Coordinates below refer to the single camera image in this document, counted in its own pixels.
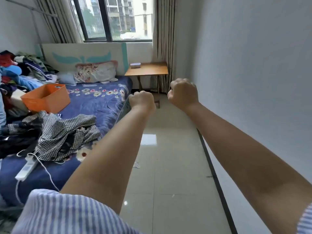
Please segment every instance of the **fist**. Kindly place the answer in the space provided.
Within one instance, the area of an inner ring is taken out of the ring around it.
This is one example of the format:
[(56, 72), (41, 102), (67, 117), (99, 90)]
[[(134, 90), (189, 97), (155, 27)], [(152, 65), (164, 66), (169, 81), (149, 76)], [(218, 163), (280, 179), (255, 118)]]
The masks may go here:
[(138, 109), (141, 112), (151, 115), (156, 110), (153, 94), (141, 91), (129, 95), (131, 109)]
[(186, 112), (192, 105), (198, 103), (196, 85), (188, 79), (176, 79), (170, 83), (170, 86), (168, 99), (177, 108)]

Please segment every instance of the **orange storage bin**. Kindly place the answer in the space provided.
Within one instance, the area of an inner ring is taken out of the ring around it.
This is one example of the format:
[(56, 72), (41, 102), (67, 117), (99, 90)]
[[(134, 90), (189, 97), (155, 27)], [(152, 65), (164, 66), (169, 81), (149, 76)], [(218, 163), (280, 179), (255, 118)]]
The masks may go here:
[(47, 111), (58, 113), (70, 102), (65, 85), (46, 84), (21, 96), (26, 107), (33, 113)]

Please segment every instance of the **tree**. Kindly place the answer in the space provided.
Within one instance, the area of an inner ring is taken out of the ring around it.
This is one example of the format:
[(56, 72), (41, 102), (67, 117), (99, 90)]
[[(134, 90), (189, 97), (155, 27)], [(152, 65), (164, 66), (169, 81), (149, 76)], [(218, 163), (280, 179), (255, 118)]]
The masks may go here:
[(96, 19), (88, 8), (85, 7), (82, 10), (82, 16), (86, 26), (92, 27), (93, 25), (96, 25)]

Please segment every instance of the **wooden table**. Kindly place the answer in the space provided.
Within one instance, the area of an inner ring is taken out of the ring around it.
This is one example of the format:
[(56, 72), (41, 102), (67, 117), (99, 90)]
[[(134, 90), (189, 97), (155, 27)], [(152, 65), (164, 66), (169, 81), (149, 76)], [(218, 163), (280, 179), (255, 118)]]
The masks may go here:
[[(168, 67), (166, 62), (151, 62), (151, 63), (141, 63), (141, 68), (129, 68), (125, 76), (136, 76), (138, 78), (139, 91), (142, 90), (141, 76), (144, 75), (155, 75), (157, 76), (157, 92), (159, 94), (159, 83), (160, 75), (167, 75)], [(158, 108), (160, 108), (159, 98), (155, 103), (158, 103)]]

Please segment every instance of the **houndstooth garment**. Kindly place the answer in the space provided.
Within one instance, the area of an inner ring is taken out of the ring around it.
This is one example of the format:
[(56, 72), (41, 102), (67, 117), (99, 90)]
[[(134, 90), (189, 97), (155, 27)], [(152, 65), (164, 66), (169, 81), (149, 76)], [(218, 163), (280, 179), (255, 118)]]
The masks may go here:
[[(94, 115), (79, 114), (74, 118), (63, 120), (53, 113), (41, 111), (24, 118), (22, 123), (28, 124), (37, 118), (42, 121), (42, 134), (34, 153), (40, 160), (63, 160), (81, 145), (101, 136), (99, 129), (95, 126), (96, 116)], [(63, 151), (63, 145), (68, 143), (68, 138), (72, 135), (73, 141), (71, 145), (69, 144), (70, 148)]]

